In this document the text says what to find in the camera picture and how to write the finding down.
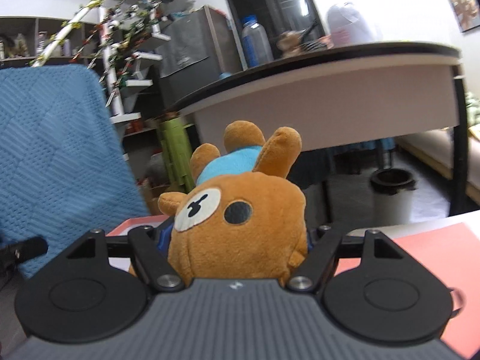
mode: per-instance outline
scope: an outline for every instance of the blue chair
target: blue chair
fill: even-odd
[[[41,235],[49,244],[22,273],[87,230],[146,215],[95,73],[76,64],[0,70],[2,241]]]

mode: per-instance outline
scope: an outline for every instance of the blue bottle cap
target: blue bottle cap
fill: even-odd
[[[257,17],[255,15],[249,15],[243,19],[243,25],[246,25],[248,22],[254,21],[257,22]]]

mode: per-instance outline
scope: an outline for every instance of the brown plush toy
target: brown plush toy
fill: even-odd
[[[238,121],[224,141],[230,154],[251,147],[260,154],[250,171],[216,175],[188,195],[160,195],[160,210],[175,215],[169,263],[187,285],[193,278],[276,278],[284,285],[307,253],[305,198],[285,179],[301,138],[282,127],[263,144],[254,124]],[[194,179],[219,156],[215,146],[200,146],[190,161]]]
[[[302,33],[298,31],[286,31],[280,34],[277,47],[282,51],[282,58],[291,56],[299,56],[302,54],[300,43],[302,41]]]

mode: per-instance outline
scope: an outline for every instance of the metal screw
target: metal screw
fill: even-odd
[[[157,284],[165,288],[173,288],[178,286],[182,280],[175,274],[163,274],[157,278]]]
[[[290,279],[289,285],[296,290],[306,290],[313,285],[313,282],[305,276],[294,276]]]

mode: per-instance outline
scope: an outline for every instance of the black trash bin lid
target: black trash bin lid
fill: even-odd
[[[370,185],[377,193],[395,195],[403,190],[413,191],[415,180],[413,175],[405,169],[380,169],[370,176]]]

